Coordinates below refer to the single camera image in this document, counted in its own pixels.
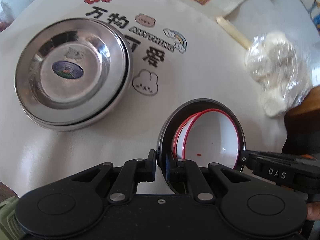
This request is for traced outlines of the person's hand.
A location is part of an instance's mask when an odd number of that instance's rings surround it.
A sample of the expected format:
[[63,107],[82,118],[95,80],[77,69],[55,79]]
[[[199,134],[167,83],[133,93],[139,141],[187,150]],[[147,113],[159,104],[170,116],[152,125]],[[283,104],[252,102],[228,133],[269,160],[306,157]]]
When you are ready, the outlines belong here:
[[317,221],[320,220],[320,202],[308,203],[307,204],[307,220]]

